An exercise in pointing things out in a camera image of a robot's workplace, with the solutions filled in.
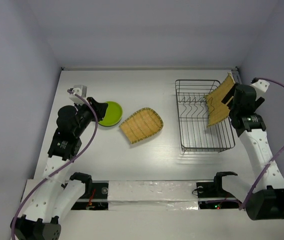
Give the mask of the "square bamboo tray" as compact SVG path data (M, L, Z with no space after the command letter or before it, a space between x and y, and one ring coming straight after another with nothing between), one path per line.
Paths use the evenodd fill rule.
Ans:
M222 103L222 100L233 86L235 86L235 81L229 72L225 80L215 90L205 96L208 107L208 127L214 126L228 118L230 110L227 104L230 100L227 100L226 103Z

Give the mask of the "rounded bamboo tray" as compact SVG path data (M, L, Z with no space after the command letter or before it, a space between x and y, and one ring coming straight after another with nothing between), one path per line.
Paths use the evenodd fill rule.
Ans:
M119 128L130 144L150 138L163 129L164 123L159 114L149 107L139 109L124 120Z

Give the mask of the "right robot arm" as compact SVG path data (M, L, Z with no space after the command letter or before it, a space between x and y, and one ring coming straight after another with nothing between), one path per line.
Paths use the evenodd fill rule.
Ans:
M245 147L255 176L254 183L248 184L234 172L218 172L212 190L217 196L233 195L240 203L239 209L254 221L284 219L284 177L275 162L279 154L272 154L264 120L255 112L264 102L268 87L262 79L250 85L224 82L211 97L229 110L231 125Z

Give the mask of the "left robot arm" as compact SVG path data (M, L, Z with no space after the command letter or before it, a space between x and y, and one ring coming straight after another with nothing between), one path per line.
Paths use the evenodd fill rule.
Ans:
M92 97L71 94L74 105L59 109L57 129L48 150L42 180L21 202L11 222L13 240L57 240L61 222L80 198L92 194L92 177L75 172L68 175L72 163L82 155L80 136L91 122L101 121L108 107Z

